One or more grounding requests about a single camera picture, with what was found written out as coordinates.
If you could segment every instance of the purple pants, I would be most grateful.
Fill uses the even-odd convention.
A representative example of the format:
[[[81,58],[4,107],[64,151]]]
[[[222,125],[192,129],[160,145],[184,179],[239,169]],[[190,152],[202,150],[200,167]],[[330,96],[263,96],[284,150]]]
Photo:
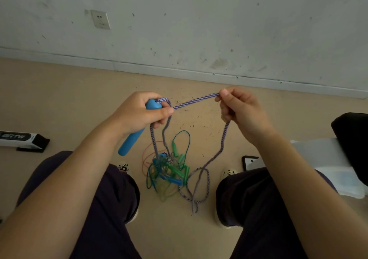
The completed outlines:
[[[62,151],[45,159],[26,183],[17,206],[71,153]],[[109,164],[70,258],[140,258],[125,227],[139,201],[135,181]],[[266,168],[225,178],[216,190],[216,208],[224,225],[244,228],[231,258],[307,258]]]

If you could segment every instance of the purple and white rope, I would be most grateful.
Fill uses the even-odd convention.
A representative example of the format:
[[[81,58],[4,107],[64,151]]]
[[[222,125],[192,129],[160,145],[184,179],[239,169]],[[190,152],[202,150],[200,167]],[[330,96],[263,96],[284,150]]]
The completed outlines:
[[[212,97],[215,97],[215,96],[218,96],[219,94],[218,93],[212,93],[212,94],[208,94],[208,95],[205,95],[205,96],[202,96],[202,97],[199,97],[199,98],[196,98],[196,99],[192,99],[190,101],[187,101],[187,102],[184,102],[184,103],[181,103],[177,106],[174,106],[174,109],[177,110],[179,108],[183,108],[185,106],[188,106],[190,104],[193,104],[193,103],[197,103],[197,102],[200,102],[202,100],[205,100],[205,99],[209,99],[209,98],[212,98]],[[156,101],[157,103],[162,103],[162,102],[167,102],[170,107],[172,106],[171,105],[171,102],[169,99],[167,98],[160,98]],[[163,128],[162,130],[162,141],[163,141],[163,145],[165,146],[167,152],[168,152],[168,155],[171,157],[171,154],[170,154],[170,151],[168,149],[168,145],[166,144],[166,140],[165,140],[165,131],[166,129],[168,128],[169,124],[170,124],[170,121],[171,121],[171,116],[168,117],[168,121],[165,125],[165,127]],[[206,168],[212,161],[214,161],[223,151],[224,149],[224,141],[225,141],[225,137],[226,137],[226,132],[228,131],[228,126],[229,126],[229,122],[225,124],[225,128],[224,128],[224,131],[222,133],[222,137],[221,137],[221,147],[220,147],[220,150],[213,156],[213,158],[211,158],[209,161],[207,161],[207,163],[205,165],[203,165],[202,167],[199,167],[197,169],[195,169],[192,173],[190,173],[190,175],[188,176],[188,179],[187,179],[187,182],[186,182],[186,189],[190,195],[190,197],[186,196],[184,193],[182,193],[180,187],[179,187],[179,193],[180,195],[185,198],[187,201],[190,201],[192,203],[192,211],[193,213],[197,213],[198,212],[198,203],[203,203],[204,201],[207,200],[208,198],[208,195],[209,195],[209,188],[210,188],[210,178],[209,178],[209,171],[208,169]],[[150,131],[151,131],[151,138],[152,138],[152,144],[154,146],[154,153],[156,154],[156,157],[158,157],[158,150],[157,150],[157,145],[156,145],[156,140],[154,138],[154,129],[153,129],[153,124],[150,125]],[[191,178],[191,176],[200,170],[200,175],[198,177],[198,180],[196,182],[196,185],[195,185],[195,188],[194,188],[194,191],[193,191],[193,194],[192,192],[189,190],[189,187],[188,187],[188,180]],[[207,173],[207,189],[206,189],[206,196],[204,197],[204,199],[202,200],[195,200],[194,199],[194,196],[195,196],[195,193],[197,191],[197,187],[198,187],[198,184],[200,183],[200,179],[202,177],[202,174],[203,174],[203,171],[206,171]]]

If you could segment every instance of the forearm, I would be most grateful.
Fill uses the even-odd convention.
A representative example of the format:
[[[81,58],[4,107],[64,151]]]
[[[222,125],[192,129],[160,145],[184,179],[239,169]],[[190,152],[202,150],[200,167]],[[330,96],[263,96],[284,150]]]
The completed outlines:
[[[368,257],[366,224],[278,134],[256,146],[309,258]]]
[[[118,137],[96,127],[29,197],[0,231],[1,258],[68,258]]]

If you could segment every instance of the light blue handle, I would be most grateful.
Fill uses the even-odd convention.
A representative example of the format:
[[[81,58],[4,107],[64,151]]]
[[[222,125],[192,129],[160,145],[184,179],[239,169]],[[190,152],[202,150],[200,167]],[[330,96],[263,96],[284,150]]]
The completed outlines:
[[[147,110],[155,110],[155,109],[161,109],[161,108],[162,108],[162,105],[157,103],[156,100],[154,99],[150,99],[146,103]],[[126,155],[131,149],[131,147],[134,145],[134,143],[137,141],[139,136],[142,134],[143,131],[144,131],[144,128],[141,129],[140,131],[130,134],[127,137],[127,139],[124,141],[120,149],[118,150],[118,154],[120,154],[121,156]]]

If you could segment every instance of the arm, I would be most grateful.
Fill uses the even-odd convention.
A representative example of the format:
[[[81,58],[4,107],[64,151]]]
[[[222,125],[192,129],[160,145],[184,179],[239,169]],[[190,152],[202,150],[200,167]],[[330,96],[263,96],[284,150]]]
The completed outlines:
[[[255,95],[220,91],[222,118],[260,152],[309,258],[368,257],[368,226],[269,122]]]
[[[132,94],[97,126],[34,192],[0,230],[0,258],[68,258],[84,225],[94,194],[122,137],[151,122],[154,128],[174,112],[146,110],[153,92]]]

